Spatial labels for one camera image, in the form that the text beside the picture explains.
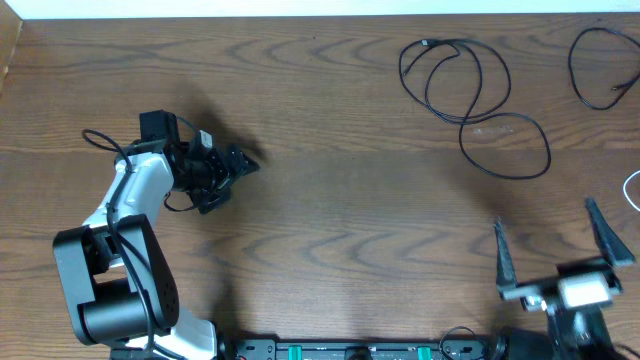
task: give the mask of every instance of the wooden table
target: wooden table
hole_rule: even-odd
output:
[[[94,211],[113,180],[113,154],[85,144],[80,131],[127,144],[139,137],[138,113],[156,109],[262,164],[223,208],[161,210],[157,222],[182,304],[226,332],[544,330],[544,314],[498,297],[492,222],[500,216],[508,226],[520,280],[597,255],[587,196],[640,254],[639,215],[621,192],[640,167],[640,87],[614,109],[593,111],[574,94],[566,65],[582,29],[610,26],[639,39],[638,24],[633,14],[26,22],[0,97],[3,357],[106,358],[105,347],[73,336],[51,244]],[[398,54],[425,37],[476,38],[501,53],[513,78],[503,110],[544,128],[547,174],[481,173],[461,155],[458,128],[409,98]],[[577,75],[594,102],[637,71],[637,49],[615,38],[581,48],[590,50],[577,54]],[[448,54],[436,53],[412,71],[418,93],[436,55]],[[468,55],[446,65],[433,103],[462,114],[477,83],[473,66]],[[483,67],[479,108],[505,92],[496,61]],[[473,156],[511,173],[543,165],[538,136],[508,120],[465,130]],[[626,292],[605,317],[616,342],[640,349],[640,268],[620,277]]]

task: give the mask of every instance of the white cable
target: white cable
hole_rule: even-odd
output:
[[[633,201],[631,201],[631,198],[629,198],[629,194],[627,194],[627,183],[629,183],[629,180],[633,179],[634,176],[640,174],[640,170],[634,172],[633,174],[629,175],[629,177],[627,178],[627,180],[624,181],[624,184],[622,185],[622,192],[624,193],[624,197],[627,198],[627,201],[629,202],[629,204],[631,204],[631,206],[633,206],[634,209],[640,211],[640,207],[638,207],[638,205],[634,204]]]

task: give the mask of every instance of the white backdrop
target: white backdrop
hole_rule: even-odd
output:
[[[25,20],[640,11],[640,0],[6,0],[6,2]]]

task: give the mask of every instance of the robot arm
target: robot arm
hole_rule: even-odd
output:
[[[213,138],[195,131],[181,142],[175,115],[154,111],[140,115],[141,139],[118,155],[116,176],[98,209],[79,228],[58,233],[54,255],[76,337],[84,344],[110,346],[112,358],[145,358],[149,321],[154,329],[154,356],[212,359],[216,331],[180,306],[176,284],[153,233],[158,212],[169,191],[189,195],[206,214],[230,196],[231,185],[258,165],[235,146],[227,154],[213,146]],[[124,181],[122,191],[113,194]],[[115,246],[107,211],[121,247]],[[130,261],[127,277],[98,283],[95,275]],[[149,314],[143,306],[132,272],[140,280]]]

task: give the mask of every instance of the wooden surface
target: wooden surface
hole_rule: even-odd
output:
[[[8,65],[18,42],[21,26],[20,17],[4,0],[0,0],[0,90],[2,90],[4,76],[9,71]]]
[[[597,254],[586,196],[640,254],[639,214],[621,192],[640,167],[640,87],[592,111],[566,66],[580,30],[611,26],[638,39],[638,24],[633,14],[27,22],[0,98],[0,351],[106,357],[72,334],[51,243],[94,211],[113,179],[113,155],[85,144],[80,130],[126,144],[138,137],[138,113],[160,108],[241,144],[263,166],[207,216],[160,211],[159,242],[182,304],[198,316],[233,334],[282,338],[543,330],[543,314],[498,297],[492,222],[508,226],[520,280]],[[424,37],[477,38],[502,54],[513,78],[503,109],[546,131],[546,175],[482,174],[460,154],[457,128],[405,94],[397,56]],[[581,45],[576,68],[604,103],[640,54],[595,40]],[[446,54],[413,70],[416,91]],[[485,108],[505,91],[486,59]],[[456,61],[431,96],[461,114],[477,77],[468,57]],[[543,165],[536,136],[507,120],[465,130],[473,156],[512,173]],[[636,200],[638,190],[631,184]],[[616,342],[639,349],[640,268],[620,278],[626,292],[605,317]]]

